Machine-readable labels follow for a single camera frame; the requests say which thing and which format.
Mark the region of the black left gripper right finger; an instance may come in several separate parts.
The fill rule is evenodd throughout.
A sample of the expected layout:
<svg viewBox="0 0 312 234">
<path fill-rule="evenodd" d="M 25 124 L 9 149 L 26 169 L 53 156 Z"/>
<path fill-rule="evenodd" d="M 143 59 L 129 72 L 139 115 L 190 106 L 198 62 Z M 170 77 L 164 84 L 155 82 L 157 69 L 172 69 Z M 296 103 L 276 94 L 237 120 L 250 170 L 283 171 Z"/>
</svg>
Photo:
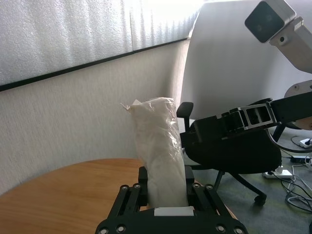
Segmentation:
<svg viewBox="0 0 312 234">
<path fill-rule="evenodd" d="M 231 216 L 231 213 L 215 191 L 213 185 L 201 185 L 195 181 L 190 166 L 185 166 L 187 185 L 187 200 L 196 211 L 206 212 L 210 215 Z"/>
</svg>

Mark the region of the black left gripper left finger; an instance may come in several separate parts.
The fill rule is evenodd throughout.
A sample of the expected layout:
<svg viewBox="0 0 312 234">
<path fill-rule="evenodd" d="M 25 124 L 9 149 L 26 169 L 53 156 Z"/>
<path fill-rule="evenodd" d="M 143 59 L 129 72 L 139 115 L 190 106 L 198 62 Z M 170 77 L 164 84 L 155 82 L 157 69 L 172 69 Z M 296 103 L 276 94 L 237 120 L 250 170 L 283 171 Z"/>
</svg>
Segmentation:
<svg viewBox="0 0 312 234">
<path fill-rule="evenodd" d="M 148 174 L 144 166 L 138 170 L 138 182 L 132 187 L 121 185 L 108 217 L 134 214 L 148 203 Z"/>
</svg>

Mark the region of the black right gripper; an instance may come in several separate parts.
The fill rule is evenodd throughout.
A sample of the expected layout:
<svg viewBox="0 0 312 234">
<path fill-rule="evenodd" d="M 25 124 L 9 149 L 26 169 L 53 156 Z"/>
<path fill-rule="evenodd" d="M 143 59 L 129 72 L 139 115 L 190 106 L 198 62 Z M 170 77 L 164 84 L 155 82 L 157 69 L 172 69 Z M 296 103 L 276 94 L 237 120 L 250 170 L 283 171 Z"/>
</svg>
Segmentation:
<svg viewBox="0 0 312 234">
<path fill-rule="evenodd" d="M 220 141 L 251 130 L 264 129 L 312 116 L 312 93 L 269 101 L 229 110 L 221 117 L 213 116 L 193 122 L 199 142 Z"/>
</svg>

